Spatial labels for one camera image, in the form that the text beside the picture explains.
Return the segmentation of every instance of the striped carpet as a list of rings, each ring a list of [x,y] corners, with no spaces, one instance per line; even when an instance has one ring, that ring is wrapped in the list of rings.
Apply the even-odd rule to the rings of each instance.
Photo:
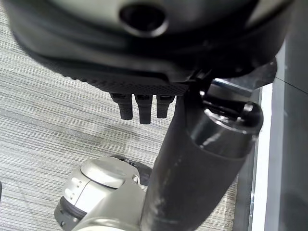
[[[66,177],[89,158],[124,154],[153,166],[174,111],[124,121],[108,93],[55,74],[16,45],[0,6],[1,231],[59,231],[53,211]],[[231,231],[233,184],[201,231]]]

